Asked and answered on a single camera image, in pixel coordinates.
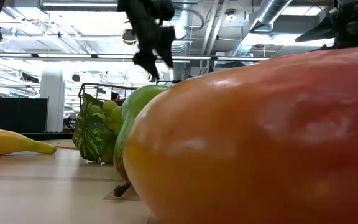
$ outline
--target white column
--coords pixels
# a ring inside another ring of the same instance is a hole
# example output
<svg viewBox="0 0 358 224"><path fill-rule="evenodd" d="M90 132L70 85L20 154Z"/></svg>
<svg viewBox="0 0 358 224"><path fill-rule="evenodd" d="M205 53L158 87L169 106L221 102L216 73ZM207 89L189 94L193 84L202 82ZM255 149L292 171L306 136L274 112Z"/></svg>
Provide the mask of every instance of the white column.
<svg viewBox="0 0 358 224"><path fill-rule="evenodd" d="M65 81L58 62L46 62L42 70L40 98L48 98L47 131L63 131Z"/></svg>

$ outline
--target robotic arm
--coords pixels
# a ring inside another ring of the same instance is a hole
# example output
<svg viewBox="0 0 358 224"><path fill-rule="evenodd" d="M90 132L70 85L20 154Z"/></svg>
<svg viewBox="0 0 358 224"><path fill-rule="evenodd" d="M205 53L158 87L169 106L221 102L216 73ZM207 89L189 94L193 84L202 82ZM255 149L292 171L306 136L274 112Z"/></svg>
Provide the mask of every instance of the robotic arm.
<svg viewBox="0 0 358 224"><path fill-rule="evenodd" d="M139 52L133 61L159 80L155 66L155 50L162 60L173 68L172 42L175 40L173 26L162 27L163 21L169 21L175 14L171 0L118 0L117 12L125 12L131 23L134 34L139 41Z"/></svg>

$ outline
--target table surface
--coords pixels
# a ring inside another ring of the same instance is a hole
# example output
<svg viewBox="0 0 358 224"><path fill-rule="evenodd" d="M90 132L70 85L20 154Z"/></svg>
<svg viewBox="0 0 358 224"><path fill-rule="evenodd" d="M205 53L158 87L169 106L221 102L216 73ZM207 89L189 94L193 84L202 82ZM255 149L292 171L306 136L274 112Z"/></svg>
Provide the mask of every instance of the table surface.
<svg viewBox="0 0 358 224"><path fill-rule="evenodd" d="M78 150L0 156L0 224L157 224L144 202L103 200L123 180Z"/></svg>

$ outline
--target yellow banana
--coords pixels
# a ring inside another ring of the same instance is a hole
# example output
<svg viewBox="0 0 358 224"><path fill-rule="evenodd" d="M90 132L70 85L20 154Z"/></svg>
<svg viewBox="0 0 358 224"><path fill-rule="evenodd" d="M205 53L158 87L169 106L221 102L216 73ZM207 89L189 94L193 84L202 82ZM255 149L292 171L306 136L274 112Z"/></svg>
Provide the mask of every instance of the yellow banana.
<svg viewBox="0 0 358 224"><path fill-rule="evenodd" d="M24 151L53 154L56 152L56 147L34 141L19 133L0 130L0 155Z"/></svg>

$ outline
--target wire basket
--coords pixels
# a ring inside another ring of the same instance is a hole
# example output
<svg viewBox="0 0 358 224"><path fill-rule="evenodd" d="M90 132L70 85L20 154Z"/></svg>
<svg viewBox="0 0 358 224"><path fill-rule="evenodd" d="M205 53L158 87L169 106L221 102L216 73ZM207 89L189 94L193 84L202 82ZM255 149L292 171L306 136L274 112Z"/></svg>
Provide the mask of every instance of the wire basket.
<svg viewBox="0 0 358 224"><path fill-rule="evenodd" d="M94 98L106 101L106 100L113 100L119 106L123 104L125 99L137 88L135 87L124 87L124 86L116 86L116 85L109 85L109 84L101 84L101 83L83 83L80 88L80 92L78 93L78 97L80 98L80 106L82 107L83 97L82 94L84 93L91 93L90 90L96 90L96 93L91 94ZM99 94L100 90L105 91L107 94L110 92L109 99L102 99L100 98L101 94Z"/></svg>

